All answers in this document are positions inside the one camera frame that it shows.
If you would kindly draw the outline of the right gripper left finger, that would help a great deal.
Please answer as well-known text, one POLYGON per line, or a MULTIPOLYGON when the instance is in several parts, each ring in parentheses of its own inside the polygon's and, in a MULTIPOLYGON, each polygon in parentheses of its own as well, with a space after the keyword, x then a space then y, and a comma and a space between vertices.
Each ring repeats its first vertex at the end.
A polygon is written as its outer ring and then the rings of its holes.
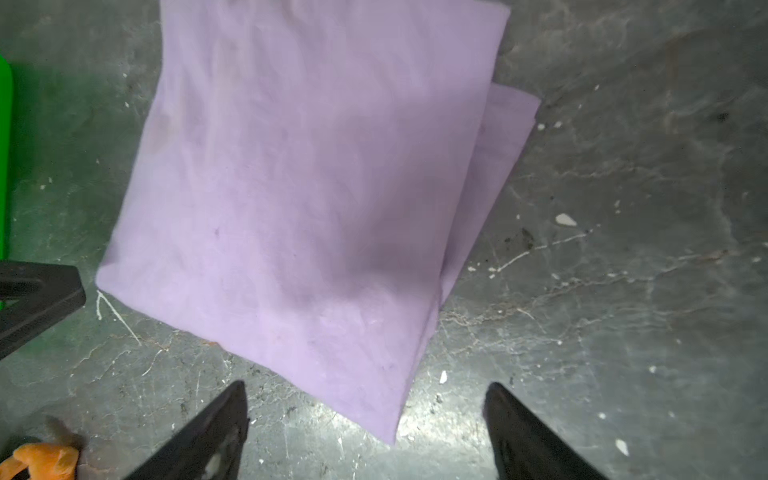
POLYGON ((245 384, 231 383, 130 479, 236 479, 249 429, 245 384))

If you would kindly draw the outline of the purple t shirt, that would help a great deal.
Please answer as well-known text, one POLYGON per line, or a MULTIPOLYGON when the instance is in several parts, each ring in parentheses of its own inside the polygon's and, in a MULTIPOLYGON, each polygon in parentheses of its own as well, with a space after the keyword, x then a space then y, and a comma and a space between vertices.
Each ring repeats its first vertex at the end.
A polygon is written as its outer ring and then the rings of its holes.
POLYGON ((98 288, 393 444, 539 102, 497 1, 164 1, 98 288))

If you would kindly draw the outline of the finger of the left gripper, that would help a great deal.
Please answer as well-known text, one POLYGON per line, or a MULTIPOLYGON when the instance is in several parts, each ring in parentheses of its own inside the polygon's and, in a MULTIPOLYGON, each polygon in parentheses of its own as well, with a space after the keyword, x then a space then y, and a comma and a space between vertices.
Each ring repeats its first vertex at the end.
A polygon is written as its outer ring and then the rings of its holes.
POLYGON ((1 357, 86 303, 79 271, 70 265, 1 262, 1 357))

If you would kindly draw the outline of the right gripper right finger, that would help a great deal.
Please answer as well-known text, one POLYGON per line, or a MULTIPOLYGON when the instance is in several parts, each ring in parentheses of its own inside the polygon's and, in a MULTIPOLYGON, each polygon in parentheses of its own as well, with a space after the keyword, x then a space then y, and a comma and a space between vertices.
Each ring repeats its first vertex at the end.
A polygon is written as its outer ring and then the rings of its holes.
POLYGON ((500 479, 606 480, 498 382, 486 391, 483 417, 500 479))

